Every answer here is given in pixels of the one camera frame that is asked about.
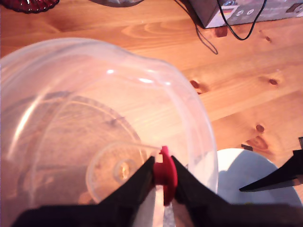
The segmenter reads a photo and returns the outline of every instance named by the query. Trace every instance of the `black clamp jaw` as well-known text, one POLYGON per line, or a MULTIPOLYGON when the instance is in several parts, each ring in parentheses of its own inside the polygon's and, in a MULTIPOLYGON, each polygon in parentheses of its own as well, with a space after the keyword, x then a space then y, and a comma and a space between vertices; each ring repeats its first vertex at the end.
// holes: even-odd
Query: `black clamp jaw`
MULTIPOLYGON (((201 184, 175 157, 178 185, 172 201, 176 225, 186 227, 303 227, 303 209, 288 205, 232 205, 201 184)), ((131 227, 155 186, 150 157, 97 205, 44 206, 22 213, 12 227, 131 227)))
POLYGON ((269 189, 295 186, 303 183, 303 137, 299 138, 301 150, 294 150, 293 156, 280 168, 262 179, 240 188, 241 192, 258 192, 269 189))

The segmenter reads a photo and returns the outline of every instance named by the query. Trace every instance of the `wooden table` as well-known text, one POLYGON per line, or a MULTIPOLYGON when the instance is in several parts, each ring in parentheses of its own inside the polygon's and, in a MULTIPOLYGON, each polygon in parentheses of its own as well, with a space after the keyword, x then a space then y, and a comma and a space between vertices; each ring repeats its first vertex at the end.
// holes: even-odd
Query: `wooden table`
MULTIPOLYGON (((218 149, 250 145, 281 166, 303 136, 303 18, 257 23, 244 42, 230 32, 198 39, 188 14, 173 0, 144 0, 111 8, 89 0, 62 0, 26 15, 1 6, 1 55, 60 37, 85 37, 165 60, 198 83, 218 149)), ((235 26, 245 36, 250 25, 235 26)), ((303 199, 303 185, 296 186, 303 199)))

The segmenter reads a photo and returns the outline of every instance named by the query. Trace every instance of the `clear plastic container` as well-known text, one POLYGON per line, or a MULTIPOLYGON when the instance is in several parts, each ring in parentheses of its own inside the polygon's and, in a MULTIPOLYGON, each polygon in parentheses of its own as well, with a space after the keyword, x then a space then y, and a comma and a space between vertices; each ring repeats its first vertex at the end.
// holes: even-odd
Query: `clear plastic container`
POLYGON ((129 7, 129 6, 134 6, 143 0, 91 0, 91 1, 111 7, 129 7))
POLYGON ((167 145, 216 191, 214 135, 206 111, 171 65, 90 39, 56 39, 1 60, 1 221, 46 204, 102 200, 167 145), (103 191, 89 190, 97 166, 103 191))

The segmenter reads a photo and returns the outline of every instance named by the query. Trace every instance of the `white plate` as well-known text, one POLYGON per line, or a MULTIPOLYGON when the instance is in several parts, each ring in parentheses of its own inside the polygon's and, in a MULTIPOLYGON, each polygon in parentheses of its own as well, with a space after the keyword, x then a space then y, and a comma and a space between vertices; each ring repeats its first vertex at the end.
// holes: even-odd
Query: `white plate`
POLYGON ((228 148, 218 151, 218 195, 229 203, 286 203, 302 206, 293 187, 261 192, 240 192, 239 188, 257 181, 277 167, 265 157, 249 150, 228 148))

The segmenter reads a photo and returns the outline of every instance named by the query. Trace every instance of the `red glass bowl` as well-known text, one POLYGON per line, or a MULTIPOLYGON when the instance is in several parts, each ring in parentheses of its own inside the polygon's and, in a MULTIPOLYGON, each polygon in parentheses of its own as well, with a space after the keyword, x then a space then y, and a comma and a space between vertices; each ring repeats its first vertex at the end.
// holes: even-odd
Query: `red glass bowl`
POLYGON ((45 12, 59 3, 59 0, 1 0, 8 9, 23 13, 45 12))

